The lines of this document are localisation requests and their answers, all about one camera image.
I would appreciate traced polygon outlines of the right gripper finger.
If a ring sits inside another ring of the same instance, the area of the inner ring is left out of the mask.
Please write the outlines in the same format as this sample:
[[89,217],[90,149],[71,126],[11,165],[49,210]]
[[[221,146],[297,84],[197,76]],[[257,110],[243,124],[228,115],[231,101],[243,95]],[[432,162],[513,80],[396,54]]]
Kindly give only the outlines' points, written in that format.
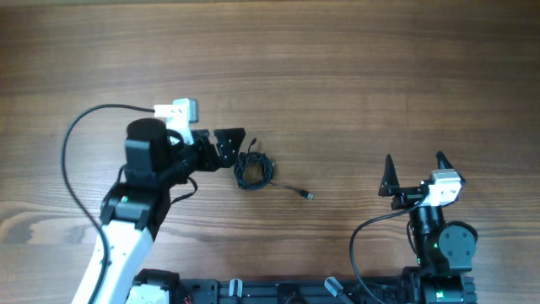
[[392,160],[388,154],[385,159],[385,169],[381,179],[378,195],[380,197],[390,197],[400,193],[400,184],[397,178],[397,172]]
[[462,185],[465,185],[467,183],[466,179],[454,168],[454,166],[450,163],[442,150],[439,150],[436,153],[435,157],[437,159],[437,166],[439,169],[452,169],[460,177],[460,183]]

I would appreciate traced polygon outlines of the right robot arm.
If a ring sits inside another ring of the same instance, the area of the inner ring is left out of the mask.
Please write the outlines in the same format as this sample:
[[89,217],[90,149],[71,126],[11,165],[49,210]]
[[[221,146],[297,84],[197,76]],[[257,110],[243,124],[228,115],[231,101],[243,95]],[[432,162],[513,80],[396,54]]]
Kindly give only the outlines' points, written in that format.
[[463,221],[447,221],[443,208],[455,203],[465,178],[443,152],[436,154],[437,168],[417,187],[402,187],[392,157],[378,195],[391,197],[391,208],[409,216],[408,234],[417,257],[416,267],[402,271],[403,301],[406,303],[470,304],[478,301],[472,271],[478,232]]

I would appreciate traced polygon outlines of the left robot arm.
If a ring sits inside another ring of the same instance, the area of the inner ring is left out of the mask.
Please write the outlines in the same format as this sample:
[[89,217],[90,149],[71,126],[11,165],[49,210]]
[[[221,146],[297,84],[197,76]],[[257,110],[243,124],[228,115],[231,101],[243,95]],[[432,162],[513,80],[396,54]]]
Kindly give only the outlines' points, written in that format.
[[170,206],[172,187],[186,184],[195,171],[230,168],[246,136],[244,128],[194,131],[195,141],[177,137],[155,118],[127,126],[124,182],[116,182],[103,199],[98,237],[89,267],[73,298],[76,303],[123,303],[143,260],[149,255]]

